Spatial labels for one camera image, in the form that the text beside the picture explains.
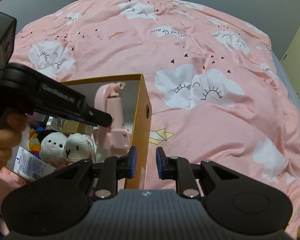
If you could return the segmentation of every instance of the bed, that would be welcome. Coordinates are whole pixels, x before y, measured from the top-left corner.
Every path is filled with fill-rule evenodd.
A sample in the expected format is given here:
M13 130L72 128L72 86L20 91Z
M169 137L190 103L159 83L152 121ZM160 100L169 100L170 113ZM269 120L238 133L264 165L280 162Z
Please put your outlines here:
M81 0L25 26L12 62L57 81L143 73L153 116L145 188L161 181L155 149L211 159L283 191L300 225L300 101L250 23L180 0Z

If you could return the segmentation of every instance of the pink plastic object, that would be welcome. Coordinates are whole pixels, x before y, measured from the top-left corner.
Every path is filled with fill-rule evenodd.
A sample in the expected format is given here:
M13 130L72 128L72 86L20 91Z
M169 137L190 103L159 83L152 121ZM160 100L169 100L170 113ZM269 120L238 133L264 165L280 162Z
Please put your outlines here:
M126 155L130 148L130 132L124 128L121 98L118 93L125 83L110 83L101 86L94 99L94 108L107 112L112 117L112 124L105 128L98 125L93 131L97 146L110 149L111 155Z

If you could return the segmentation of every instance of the white cloud print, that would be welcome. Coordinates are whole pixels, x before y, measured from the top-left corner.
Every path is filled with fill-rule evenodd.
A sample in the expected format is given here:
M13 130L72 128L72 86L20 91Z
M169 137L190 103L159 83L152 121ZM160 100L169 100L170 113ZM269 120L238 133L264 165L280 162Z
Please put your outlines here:
M123 2L118 4L121 7L120 14L124 14L127 19L144 18L156 19L154 7L150 4L142 4L139 1Z
M74 63L67 48L55 41L34 44L29 51L29 59L38 72L48 77L69 70Z
M259 49L259 50L264 50L264 51L267 51L267 52L269 52L269 49L267 49L265 46L262 46L262 45L258 45L258 46L256 46L256 49Z
M265 141L258 141L252 157L256 163L264 165L261 177L269 182L279 183L276 176L284 171L287 162L269 138Z
M270 68L270 66L266 63L260 65L260 68L263 69L266 73L269 73L271 76L276 77L275 72Z
M231 51L241 50L244 54L250 52L246 41L237 33L231 31L219 31L214 32L212 35L217 39L217 41L225 44L225 46Z
M197 3L194 3L194 2L185 2L185 1L180 1L180 0L174 0L172 3L177 4L179 6L185 6L185 7L188 7L188 8L194 8L194 9L199 9L199 10L204 9L203 5L197 4Z
M192 17L191 15L189 15L187 12L183 12L183 11L176 11L176 13L178 14L183 14L184 16L187 16L190 19L197 19L196 17Z
M206 18L211 21L212 23L216 24L216 25L228 25L227 22L221 21L215 17L212 16L206 16Z
M155 85L164 93L171 108L192 109L209 102L233 107L244 95L240 86L217 69L197 75L194 66L184 64L176 70L162 69L156 73Z
M170 26L159 26L156 27L153 31L151 31L151 33L156 32L157 33L157 37L161 37L164 35L168 35L168 34L172 34L173 36L176 36L180 39L183 39L184 37L187 36L187 34L180 34L178 33L175 29L173 29Z
M190 109L190 87L196 75L194 66L184 64L176 70L162 69L155 75L155 86L164 93L165 102L171 108Z
M263 34L263 35L267 35L266 33L264 33L263 31L259 30L257 27L255 27L254 25L252 25L251 23L248 23L248 22L245 22L245 24L251 28L254 29L254 31L256 33L260 33L260 34Z
M217 69L209 69L192 80L190 96L191 108L201 102L233 107L242 100L244 91L234 81Z
M64 17L64 19L67 20L67 25L73 23L74 21L78 20L82 16L81 13L68 13L67 16Z

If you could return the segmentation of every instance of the stuffed animal on shelf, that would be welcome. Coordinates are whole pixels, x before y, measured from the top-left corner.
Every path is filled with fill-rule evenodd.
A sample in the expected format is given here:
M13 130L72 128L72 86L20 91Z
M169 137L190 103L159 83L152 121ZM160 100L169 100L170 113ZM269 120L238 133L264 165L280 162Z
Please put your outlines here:
M70 134L63 150L63 157L70 163L82 159L91 159L95 163L96 153L92 138L80 133Z
M63 150L68 137L60 132L48 134L41 142L39 156L41 160L55 168L59 168L66 162L63 157Z

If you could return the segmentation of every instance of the human hand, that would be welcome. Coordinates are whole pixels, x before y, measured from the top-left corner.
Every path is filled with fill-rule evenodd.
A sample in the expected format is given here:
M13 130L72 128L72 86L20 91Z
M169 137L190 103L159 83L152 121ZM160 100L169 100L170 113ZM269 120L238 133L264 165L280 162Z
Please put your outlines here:
M9 114L7 116L9 127L0 129L0 169L11 158L12 147L21 142L21 132L26 129L27 122L25 114Z

